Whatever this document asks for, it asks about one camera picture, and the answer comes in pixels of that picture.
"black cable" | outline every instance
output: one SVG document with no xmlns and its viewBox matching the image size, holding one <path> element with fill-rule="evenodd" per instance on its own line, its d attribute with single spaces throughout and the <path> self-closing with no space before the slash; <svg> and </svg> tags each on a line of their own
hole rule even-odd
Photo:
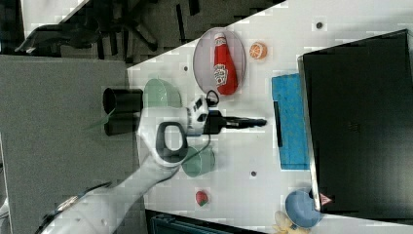
<svg viewBox="0 0 413 234">
<path fill-rule="evenodd" d="M 7 216 L 9 216 L 8 213 L 9 213 L 9 212 L 5 212 L 5 213 L 0 214 L 0 219 L 1 219 L 1 218 L 3 217 L 3 215 L 5 215 L 5 214 L 7 214 Z"/>
<path fill-rule="evenodd" d="M 214 93 L 215 96 L 216 96 L 216 103 L 214 103 L 213 101 L 211 101 L 210 98 L 209 98 L 209 95 L 212 94 L 212 93 Z M 210 90 L 210 91 L 208 91 L 208 92 L 206 93 L 206 102 L 208 102 L 208 105 L 209 105 L 211 102 L 213 102 L 213 105 L 217 105 L 217 104 L 219 103 L 219 96 L 218 96 L 218 94 L 216 93 L 216 91 Z"/>
<path fill-rule="evenodd" d="M 207 143 L 206 143 L 206 145 L 204 145 L 204 147 L 203 147 L 202 149 L 200 149 L 200 151 L 198 151 L 198 152 L 196 152 L 196 153 L 193 153 L 193 154 L 190 155 L 190 156 L 187 156 L 187 157 L 185 158 L 185 160 L 182 162 L 182 164 L 185 163 L 186 161 L 190 160 L 190 159 L 191 159 L 192 157 L 194 157 L 195 155 L 203 152 L 203 151 L 209 146 L 209 144 L 210 144 L 210 135 L 207 136 Z"/>
</svg>

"blue bowl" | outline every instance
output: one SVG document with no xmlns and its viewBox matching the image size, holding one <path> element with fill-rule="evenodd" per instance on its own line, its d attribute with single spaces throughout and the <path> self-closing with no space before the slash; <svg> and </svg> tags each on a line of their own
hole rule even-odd
<svg viewBox="0 0 413 234">
<path fill-rule="evenodd" d="M 308 192 L 297 190 L 285 200 L 286 214 L 291 221 L 300 227 L 314 227 L 321 220 L 321 213 L 316 211 L 314 200 Z"/>
</svg>

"orange ball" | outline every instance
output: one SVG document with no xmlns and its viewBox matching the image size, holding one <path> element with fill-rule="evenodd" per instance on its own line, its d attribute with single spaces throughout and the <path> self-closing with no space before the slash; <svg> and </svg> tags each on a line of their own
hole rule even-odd
<svg viewBox="0 0 413 234">
<path fill-rule="evenodd" d="M 267 56 L 267 46 L 262 42 L 254 42 L 249 49 L 249 55 L 253 59 L 263 59 Z"/>
</svg>

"table surface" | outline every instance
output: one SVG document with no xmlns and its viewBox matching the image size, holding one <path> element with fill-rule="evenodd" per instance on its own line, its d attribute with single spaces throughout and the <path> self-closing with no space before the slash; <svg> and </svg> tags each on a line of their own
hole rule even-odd
<svg viewBox="0 0 413 234">
<path fill-rule="evenodd" d="M 45 24 L 68 20 L 90 0 L 20 0 L 24 36 Z"/>
<path fill-rule="evenodd" d="M 322 29 L 315 27 L 319 21 L 323 23 Z M 297 58 L 305 53 L 403 28 L 413 29 L 411 0 L 289 0 L 229 25 L 227 29 L 240 36 L 246 53 L 257 40 L 267 44 L 269 53 L 262 61 L 247 57 L 244 84 L 234 95 L 222 99 L 218 108 L 227 116 L 266 118 L 269 124 L 213 136 L 215 171 L 190 178 L 180 170 L 173 179 L 158 184 L 145 195 L 145 208 L 274 233 L 271 226 L 275 212 L 284 210 L 288 193 L 309 188 L 311 181 L 307 171 L 281 171 L 271 78 L 297 73 Z M 197 41 L 190 42 L 131 67 L 131 87 L 143 89 L 151 77 L 158 76 L 178 87 L 185 105 L 202 93 L 192 68 L 196 45 Z M 205 143 L 202 139 L 193 143 Z M 139 142 L 138 147 L 145 150 Z M 256 177 L 251 177 L 252 171 L 257 172 Z M 210 195 L 210 203 L 203 208 L 194 199 L 199 189 Z M 412 231 L 413 226 L 325 215 L 312 233 Z"/>
</svg>

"blue cloth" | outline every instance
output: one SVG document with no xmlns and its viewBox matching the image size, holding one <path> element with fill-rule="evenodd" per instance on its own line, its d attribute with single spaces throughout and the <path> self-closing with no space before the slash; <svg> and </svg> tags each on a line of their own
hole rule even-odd
<svg viewBox="0 0 413 234">
<path fill-rule="evenodd" d="M 278 102 L 283 170 L 309 170 L 301 80 L 298 74 L 273 77 L 273 101 Z"/>
</svg>

